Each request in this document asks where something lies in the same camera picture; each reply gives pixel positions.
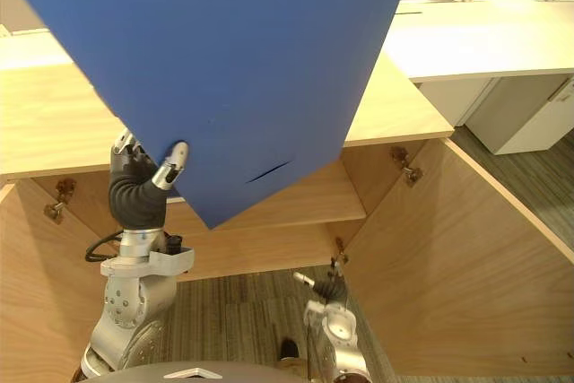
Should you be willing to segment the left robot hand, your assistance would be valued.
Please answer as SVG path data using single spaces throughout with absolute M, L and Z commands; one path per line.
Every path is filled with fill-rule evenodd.
M 135 135 L 124 129 L 110 149 L 109 210 L 126 230 L 164 226 L 167 199 L 186 167 L 189 145 L 174 143 L 161 165 L 149 157 Z

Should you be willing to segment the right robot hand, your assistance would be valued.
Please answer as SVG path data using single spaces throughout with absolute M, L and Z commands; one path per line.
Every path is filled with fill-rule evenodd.
M 300 272 L 294 272 L 292 276 L 295 281 L 307 286 L 326 304 L 335 303 L 347 306 L 349 293 L 341 267 L 336 261 L 331 262 L 326 279 L 313 280 Z

